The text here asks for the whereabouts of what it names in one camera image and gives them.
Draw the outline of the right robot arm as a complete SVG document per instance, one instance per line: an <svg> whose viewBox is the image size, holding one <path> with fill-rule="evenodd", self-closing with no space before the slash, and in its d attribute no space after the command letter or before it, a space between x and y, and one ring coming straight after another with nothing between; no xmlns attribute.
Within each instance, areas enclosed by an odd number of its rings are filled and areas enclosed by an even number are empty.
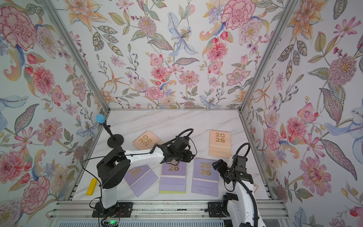
<svg viewBox="0 0 363 227"><path fill-rule="evenodd" d="M232 183L234 191L223 195L221 202L209 202L205 212L210 217L227 217L233 227L264 227L266 226L258 210L254 197L254 182L247 173L247 158L235 155L231 166L223 160L213 163L224 183Z"/></svg>

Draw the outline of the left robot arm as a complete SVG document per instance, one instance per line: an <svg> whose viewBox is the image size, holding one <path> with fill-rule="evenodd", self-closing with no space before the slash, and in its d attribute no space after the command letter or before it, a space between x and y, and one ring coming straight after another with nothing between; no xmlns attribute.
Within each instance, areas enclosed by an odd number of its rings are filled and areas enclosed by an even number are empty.
<svg viewBox="0 0 363 227"><path fill-rule="evenodd" d="M83 170L93 176L101 187L101 196L93 207L92 217L106 220L125 212L117 200L117 187L131 168L172 161L190 163L195 157L190 151L190 140L188 135L176 136L166 143L140 151L126 151L121 146L113 148L106 156L94 157L101 159L96 165L97 176L86 170L82 163Z"/></svg>

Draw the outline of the yellow-green calendar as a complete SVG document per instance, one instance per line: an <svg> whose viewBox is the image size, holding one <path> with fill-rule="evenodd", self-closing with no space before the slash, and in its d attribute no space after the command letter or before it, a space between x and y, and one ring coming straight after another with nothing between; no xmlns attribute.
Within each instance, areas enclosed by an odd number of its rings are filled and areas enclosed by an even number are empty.
<svg viewBox="0 0 363 227"><path fill-rule="evenodd" d="M160 194L186 194L185 191L159 191Z"/></svg>

